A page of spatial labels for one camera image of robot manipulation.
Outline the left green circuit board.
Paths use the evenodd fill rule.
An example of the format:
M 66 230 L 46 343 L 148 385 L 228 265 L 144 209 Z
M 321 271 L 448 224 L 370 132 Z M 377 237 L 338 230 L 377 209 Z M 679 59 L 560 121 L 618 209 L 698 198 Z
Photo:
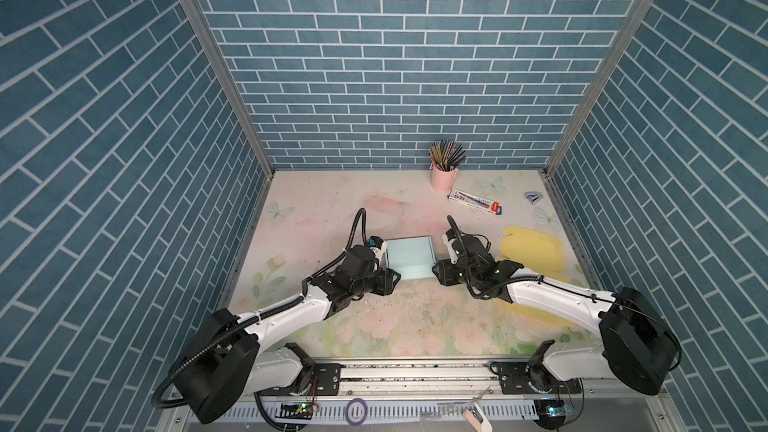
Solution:
M 280 421 L 311 420 L 318 412 L 316 404 L 307 402 L 280 402 L 275 418 Z

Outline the pink metal pencil bucket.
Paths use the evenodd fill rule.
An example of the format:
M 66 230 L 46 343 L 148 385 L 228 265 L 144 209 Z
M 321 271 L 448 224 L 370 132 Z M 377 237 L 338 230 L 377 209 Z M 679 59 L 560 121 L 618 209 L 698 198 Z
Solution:
M 451 170 L 445 171 L 440 169 L 437 165 L 430 167 L 430 185 L 438 192 L 450 193 L 454 187 L 459 170 L 454 167 Z

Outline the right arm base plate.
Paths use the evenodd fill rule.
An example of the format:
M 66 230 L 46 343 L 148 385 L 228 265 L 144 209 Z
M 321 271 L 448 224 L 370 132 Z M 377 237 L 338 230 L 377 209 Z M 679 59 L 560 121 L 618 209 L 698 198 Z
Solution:
M 492 361 L 488 369 L 499 382 L 503 395 L 575 395 L 582 392 L 578 379 L 560 381 L 542 366 L 521 361 Z

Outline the right green circuit board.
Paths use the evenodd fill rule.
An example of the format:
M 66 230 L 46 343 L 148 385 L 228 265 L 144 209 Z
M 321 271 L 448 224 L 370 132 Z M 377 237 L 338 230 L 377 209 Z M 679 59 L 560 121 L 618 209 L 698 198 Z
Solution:
M 561 399 L 541 399 L 534 401 L 535 418 L 533 422 L 545 431 L 559 431 L 569 419 L 572 408 Z

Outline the light blue paper box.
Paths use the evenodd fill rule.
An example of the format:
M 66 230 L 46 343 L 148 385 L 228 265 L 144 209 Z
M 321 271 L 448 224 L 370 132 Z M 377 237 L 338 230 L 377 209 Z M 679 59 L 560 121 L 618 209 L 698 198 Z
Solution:
M 400 274 L 402 281 L 433 278 L 436 257 L 429 236 L 394 239 L 387 242 L 385 262 Z

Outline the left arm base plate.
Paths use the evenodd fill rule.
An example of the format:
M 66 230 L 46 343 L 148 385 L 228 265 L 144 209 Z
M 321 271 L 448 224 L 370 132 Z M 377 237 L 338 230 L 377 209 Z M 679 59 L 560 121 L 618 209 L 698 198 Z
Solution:
M 340 363 L 316 363 L 312 371 L 304 367 L 298 377 L 286 387 L 273 387 L 261 392 L 264 396 L 337 396 L 339 393 L 342 365 Z

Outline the aluminium front rail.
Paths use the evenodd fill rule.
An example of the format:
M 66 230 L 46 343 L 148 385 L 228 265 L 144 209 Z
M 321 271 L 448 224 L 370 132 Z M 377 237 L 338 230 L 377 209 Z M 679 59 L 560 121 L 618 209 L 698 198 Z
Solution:
M 578 379 L 582 392 L 575 395 L 503 395 L 491 360 L 464 359 L 316 359 L 316 363 L 342 365 L 337 396 L 264 396 L 244 394 L 219 422 L 265 421 L 280 431 L 307 431 L 313 426 L 374 426 L 416 422 L 466 422 L 460 414 L 443 414 L 441 402 L 467 400 L 490 387 L 480 402 L 493 431 L 503 423 L 522 421 L 535 430 L 534 401 L 561 399 L 572 408 L 568 423 L 559 431 L 681 431 L 682 418 L 667 392 L 641 395 L 615 379 Z M 275 418 L 280 402 L 316 404 L 309 420 Z

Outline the white pink clip tool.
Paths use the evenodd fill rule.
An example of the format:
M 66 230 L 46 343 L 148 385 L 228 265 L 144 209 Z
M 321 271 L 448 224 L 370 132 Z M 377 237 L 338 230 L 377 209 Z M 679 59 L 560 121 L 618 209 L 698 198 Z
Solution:
M 471 399 L 441 402 L 438 407 L 443 414 L 460 414 L 476 432 L 492 432 L 491 421 L 480 404 L 481 400 L 491 392 L 491 388 L 488 387 Z

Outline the bundle of coloured pencils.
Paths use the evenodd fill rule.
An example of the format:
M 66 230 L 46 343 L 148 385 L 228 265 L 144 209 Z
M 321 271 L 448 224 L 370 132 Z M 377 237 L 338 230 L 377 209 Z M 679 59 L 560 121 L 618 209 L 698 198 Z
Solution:
M 442 172 L 452 172 L 466 159 L 464 147 L 455 141 L 441 140 L 430 145 L 428 154 L 431 169 Z

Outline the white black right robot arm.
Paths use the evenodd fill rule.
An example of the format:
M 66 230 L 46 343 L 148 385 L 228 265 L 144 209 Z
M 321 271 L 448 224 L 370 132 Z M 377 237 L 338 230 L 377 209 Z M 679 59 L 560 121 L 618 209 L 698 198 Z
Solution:
M 667 323 L 639 291 L 597 291 L 537 274 L 518 262 L 495 260 L 475 235 L 449 230 L 448 258 L 433 273 L 443 286 L 463 285 L 477 300 L 544 311 L 596 338 L 576 347 L 543 341 L 526 365 L 531 386 L 542 393 L 576 379 L 616 379 L 654 396 L 679 363 L 682 348 Z

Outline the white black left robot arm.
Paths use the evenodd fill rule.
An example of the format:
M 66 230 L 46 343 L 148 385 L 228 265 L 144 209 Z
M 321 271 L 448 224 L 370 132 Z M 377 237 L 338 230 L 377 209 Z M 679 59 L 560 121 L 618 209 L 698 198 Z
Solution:
M 313 360 L 294 343 L 278 350 L 273 345 L 332 317 L 366 294 L 392 294 L 401 276 L 383 266 L 386 250 L 386 241 L 372 237 L 346 249 L 336 261 L 305 278 L 298 294 L 268 309 L 241 315 L 226 308 L 214 312 L 153 393 L 153 406 L 187 406 L 207 424 L 244 394 L 274 388 L 302 391 Z

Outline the white blue pencil box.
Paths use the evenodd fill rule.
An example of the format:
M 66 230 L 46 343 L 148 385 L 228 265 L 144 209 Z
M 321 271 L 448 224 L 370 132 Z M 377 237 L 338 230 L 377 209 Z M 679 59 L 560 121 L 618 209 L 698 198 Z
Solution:
M 458 189 L 453 189 L 449 193 L 448 199 L 496 216 L 502 214 L 502 206 L 498 202 Z

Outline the yellow paper box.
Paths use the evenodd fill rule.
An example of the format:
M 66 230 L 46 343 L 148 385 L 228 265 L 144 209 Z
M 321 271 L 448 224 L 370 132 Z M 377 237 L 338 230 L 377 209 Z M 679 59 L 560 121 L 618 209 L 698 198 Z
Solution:
M 500 242 L 501 254 L 526 268 L 543 274 L 551 279 L 566 283 L 573 280 L 564 274 L 566 256 L 562 241 L 555 236 L 519 226 L 507 226 L 503 229 L 504 237 Z M 569 322 L 555 315 L 529 306 L 502 303 L 502 306 L 514 313 L 543 323 L 566 327 Z

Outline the green circuit board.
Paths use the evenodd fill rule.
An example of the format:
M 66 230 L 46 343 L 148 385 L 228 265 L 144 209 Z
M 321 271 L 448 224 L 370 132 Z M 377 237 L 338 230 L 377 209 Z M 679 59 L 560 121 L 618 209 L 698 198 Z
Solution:
M 275 418 L 280 421 L 311 420 L 318 412 L 316 404 L 307 402 L 280 402 Z
M 535 418 L 533 422 L 545 431 L 559 431 L 569 419 L 572 408 L 561 399 L 541 399 L 534 401 Z

